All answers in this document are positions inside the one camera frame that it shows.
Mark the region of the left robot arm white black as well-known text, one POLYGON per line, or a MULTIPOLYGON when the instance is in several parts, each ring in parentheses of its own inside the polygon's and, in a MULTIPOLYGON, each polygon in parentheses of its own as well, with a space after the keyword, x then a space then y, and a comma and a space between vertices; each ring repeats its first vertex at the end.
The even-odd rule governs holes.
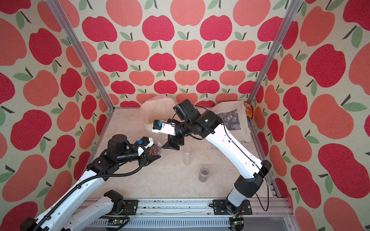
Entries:
POLYGON ((152 138, 143 137, 131 144, 123 134, 114 135, 102 154, 87 166, 80 179, 57 202, 37 218, 26 218, 22 231, 82 231, 99 218, 122 220, 127 224, 135 205, 126 205, 123 196, 114 190, 106 192, 93 205, 76 210, 98 187, 110 178, 128 177, 157 160, 148 149, 152 138))

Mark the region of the tall clear jar of rosebuds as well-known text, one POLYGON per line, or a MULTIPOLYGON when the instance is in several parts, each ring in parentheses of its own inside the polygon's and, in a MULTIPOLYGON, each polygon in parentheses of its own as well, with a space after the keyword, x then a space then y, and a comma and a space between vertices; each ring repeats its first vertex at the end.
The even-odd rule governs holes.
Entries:
POLYGON ((191 152, 192 152, 192 146, 191 145, 185 145, 183 148, 183 164, 185 166, 191 165, 191 152))

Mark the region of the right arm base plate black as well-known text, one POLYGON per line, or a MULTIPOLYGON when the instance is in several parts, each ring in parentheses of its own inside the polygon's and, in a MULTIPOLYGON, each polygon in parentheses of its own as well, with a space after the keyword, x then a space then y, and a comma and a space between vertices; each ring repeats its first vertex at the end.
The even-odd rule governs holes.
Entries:
POLYGON ((215 199, 209 204, 209 207, 214 210, 215 215, 231 215, 237 217, 253 214, 249 200, 244 200, 240 206, 236 207, 226 199, 215 199))

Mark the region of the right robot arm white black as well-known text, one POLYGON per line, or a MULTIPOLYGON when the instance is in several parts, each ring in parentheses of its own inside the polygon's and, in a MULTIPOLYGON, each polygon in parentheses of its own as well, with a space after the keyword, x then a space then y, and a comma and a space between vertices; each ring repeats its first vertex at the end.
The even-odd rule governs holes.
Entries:
POLYGON ((225 208, 231 215, 240 215, 243 202, 253 197, 264 183, 272 165, 251 154, 228 131, 224 121, 213 111, 200 113, 189 100, 174 106, 179 120, 155 120, 152 131, 168 136, 164 149, 179 150, 184 145, 185 137, 197 140, 206 139, 216 146, 237 168, 240 176, 226 197, 225 208))

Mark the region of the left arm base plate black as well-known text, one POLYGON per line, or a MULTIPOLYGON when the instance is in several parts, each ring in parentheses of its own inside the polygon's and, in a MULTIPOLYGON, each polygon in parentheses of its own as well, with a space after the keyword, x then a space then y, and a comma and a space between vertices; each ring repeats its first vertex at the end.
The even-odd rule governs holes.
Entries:
POLYGON ((131 216, 136 215, 138 200, 119 200, 115 203, 114 211, 117 215, 131 216))

